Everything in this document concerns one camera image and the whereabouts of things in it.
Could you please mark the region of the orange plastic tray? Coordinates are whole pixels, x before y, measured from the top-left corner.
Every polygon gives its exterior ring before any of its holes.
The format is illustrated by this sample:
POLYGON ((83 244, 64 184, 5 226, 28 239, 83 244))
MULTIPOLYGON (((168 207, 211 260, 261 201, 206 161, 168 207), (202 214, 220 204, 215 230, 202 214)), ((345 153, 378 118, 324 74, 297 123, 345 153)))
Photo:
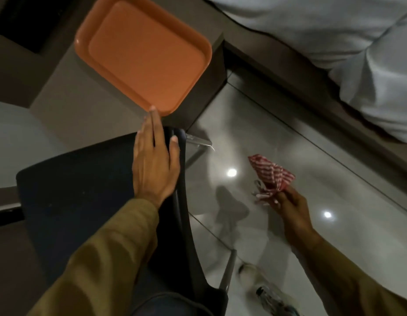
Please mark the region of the orange plastic tray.
POLYGON ((151 0, 97 0, 79 27, 76 54, 143 110, 178 109, 209 66, 205 36, 151 0))

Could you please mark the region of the person's left hand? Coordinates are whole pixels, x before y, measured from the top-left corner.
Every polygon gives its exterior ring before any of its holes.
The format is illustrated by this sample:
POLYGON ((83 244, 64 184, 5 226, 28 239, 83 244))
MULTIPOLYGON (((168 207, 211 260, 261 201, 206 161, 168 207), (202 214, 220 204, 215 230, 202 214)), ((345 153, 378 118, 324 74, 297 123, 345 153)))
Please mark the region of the person's left hand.
POLYGON ((169 145, 165 142, 161 117, 156 107, 151 106, 136 133, 133 148, 135 198, 145 199, 157 209, 161 207, 174 192, 180 174, 180 171, 169 170, 169 161, 169 145))

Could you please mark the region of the person's jeans leg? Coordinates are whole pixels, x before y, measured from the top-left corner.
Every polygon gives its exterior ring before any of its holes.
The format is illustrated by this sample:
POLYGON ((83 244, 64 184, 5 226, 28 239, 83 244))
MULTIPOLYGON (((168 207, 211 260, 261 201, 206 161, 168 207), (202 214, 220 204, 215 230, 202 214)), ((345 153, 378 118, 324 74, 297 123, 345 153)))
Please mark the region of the person's jeans leg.
POLYGON ((132 305, 128 316, 214 316, 203 304, 175 292, 160 292, 132 305))

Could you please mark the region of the red white striped cloth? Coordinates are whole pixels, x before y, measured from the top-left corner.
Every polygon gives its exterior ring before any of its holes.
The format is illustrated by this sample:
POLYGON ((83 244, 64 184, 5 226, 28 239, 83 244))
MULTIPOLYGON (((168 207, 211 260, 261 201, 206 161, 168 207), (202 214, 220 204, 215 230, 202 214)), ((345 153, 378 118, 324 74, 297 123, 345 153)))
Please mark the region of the red white striped cloth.
POLYGON ((274 199, 277 193, 285 191, 295 180, 295 175, 290 171, 260 154, 248 156, 248 161, 258 177, 254 181, 257 190, 253 193, 257 203, 274 199))

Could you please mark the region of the person's right forearm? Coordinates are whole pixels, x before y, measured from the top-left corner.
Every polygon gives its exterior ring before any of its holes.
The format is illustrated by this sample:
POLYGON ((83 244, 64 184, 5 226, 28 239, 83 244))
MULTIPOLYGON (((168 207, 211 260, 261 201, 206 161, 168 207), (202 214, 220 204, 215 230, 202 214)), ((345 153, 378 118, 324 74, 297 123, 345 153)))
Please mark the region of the person's right forearm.
POLYGON ((318 234, 296 238, 308 269, 343 316, 407 316, 407 299, 386 289, 318 234))

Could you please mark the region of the black box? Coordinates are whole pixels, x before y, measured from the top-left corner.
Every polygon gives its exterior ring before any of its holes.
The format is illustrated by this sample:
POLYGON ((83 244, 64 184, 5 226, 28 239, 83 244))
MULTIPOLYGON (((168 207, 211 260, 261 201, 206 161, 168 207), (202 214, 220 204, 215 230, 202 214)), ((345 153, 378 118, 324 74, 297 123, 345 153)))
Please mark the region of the black box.
POLYGON ((34 54, 44 54, 79 16, 86 0, 6 0, 0 36, 34 54))

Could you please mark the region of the person's right hand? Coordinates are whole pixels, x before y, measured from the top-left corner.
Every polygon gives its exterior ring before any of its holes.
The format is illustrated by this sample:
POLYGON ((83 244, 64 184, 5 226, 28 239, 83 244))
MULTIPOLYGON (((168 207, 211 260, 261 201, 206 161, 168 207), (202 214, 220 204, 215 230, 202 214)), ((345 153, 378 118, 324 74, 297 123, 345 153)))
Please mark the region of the person's right hand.
POLYGON ((299 194, 299 205, 295 210, 273 209, 282 218, 286 240, 295 248, 308 250, 322 240, 312 226, 307 200, 301 194, 299 194))

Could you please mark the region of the brown bed frame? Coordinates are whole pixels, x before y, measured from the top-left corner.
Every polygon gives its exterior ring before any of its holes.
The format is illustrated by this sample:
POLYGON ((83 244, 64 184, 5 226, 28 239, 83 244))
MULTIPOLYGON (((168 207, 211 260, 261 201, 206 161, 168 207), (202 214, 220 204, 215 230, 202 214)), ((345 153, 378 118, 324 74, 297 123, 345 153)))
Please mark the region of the brown bed frame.
POLYGON ((223 46, 236 64, 229 83, 302 136, 331 144, 328 154, 407 212, 407 144, 340 102, 326 73, 282 43, 225 39, 223 46))

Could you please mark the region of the person's left forearm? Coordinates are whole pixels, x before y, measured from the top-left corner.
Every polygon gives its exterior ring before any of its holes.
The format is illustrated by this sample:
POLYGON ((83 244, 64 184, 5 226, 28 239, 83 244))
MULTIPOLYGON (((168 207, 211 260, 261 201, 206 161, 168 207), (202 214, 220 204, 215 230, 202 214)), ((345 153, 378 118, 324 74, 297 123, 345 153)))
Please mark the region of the person's left forearm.
POLYGON ((127 316, 139 269, 157 247, 158 207, 129 200, 71 255, 27 316, 127 316))

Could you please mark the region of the brown wooden desk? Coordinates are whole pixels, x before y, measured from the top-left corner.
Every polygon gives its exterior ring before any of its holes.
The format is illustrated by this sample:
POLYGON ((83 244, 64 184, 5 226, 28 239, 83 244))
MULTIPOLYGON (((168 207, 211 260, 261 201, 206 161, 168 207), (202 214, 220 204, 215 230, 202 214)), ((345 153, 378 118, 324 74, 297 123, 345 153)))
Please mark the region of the brown wooden desk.
MULTIPOLYGON (((0 35, 0 101, 31 112, 67 149, 136 132, 145 111, 90 68, 74 51, 74 35, 96 0, 75 0, 36 54, 0 35)), ((212 60, 188 96, 165 117, 168 126, 190 128, 227 79, 224 25, 204 0, 152 0, 211 42, 212 60)))

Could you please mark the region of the white curved panel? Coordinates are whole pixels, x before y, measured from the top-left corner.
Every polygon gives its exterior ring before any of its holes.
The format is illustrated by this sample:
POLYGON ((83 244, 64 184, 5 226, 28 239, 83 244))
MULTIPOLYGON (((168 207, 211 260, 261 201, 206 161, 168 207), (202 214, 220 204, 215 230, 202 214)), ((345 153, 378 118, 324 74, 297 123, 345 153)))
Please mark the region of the white curved panel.
POLYGON ((0 102, 0 188, 16 185, 16 174, 68 148, 29 109, 0 102))

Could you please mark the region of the white and grey shoe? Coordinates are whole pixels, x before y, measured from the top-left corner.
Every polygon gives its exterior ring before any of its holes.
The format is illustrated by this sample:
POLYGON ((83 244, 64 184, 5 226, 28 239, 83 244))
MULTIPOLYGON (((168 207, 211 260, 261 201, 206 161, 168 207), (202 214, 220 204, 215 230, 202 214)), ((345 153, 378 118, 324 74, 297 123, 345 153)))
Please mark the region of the white and grey shoe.
POLYGON ((302 316, 296 300, 271 282, 258 266, 241 264, 238 279, 246 295, 259 302, 270 316, 302 316))

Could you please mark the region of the dark blue chair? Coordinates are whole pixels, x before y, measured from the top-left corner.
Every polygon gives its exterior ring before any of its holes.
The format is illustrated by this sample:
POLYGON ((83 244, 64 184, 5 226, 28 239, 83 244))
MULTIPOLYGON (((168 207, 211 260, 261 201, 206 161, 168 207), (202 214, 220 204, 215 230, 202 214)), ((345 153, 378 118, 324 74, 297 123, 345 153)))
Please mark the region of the dark blue chair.
MULTIPOLYGON (((178 137, 180 176, 160 209, 158 246, 148 266, 152 286, 225 316, 228 287, 237 255, 232 250, 219 288, 206 280, 190 226, 185 187, 186 143, 211 146, 183 129, 164 127, 165 141, 178 137)), ((65 153, 21 170, 17 189, 25 223, 48 285, 64 271, 73 252, 134 195, 133 144, 136 133, 65 153)))

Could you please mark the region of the white bed sheet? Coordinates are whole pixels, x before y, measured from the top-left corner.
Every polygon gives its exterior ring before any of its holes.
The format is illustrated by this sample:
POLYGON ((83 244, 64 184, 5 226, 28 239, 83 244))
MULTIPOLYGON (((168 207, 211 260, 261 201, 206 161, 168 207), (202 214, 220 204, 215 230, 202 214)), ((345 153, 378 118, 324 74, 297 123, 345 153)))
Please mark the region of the white bed sheet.
POLYGON ((407 0, 207 0, 328 72, 339 98, 407 143, 407 0))

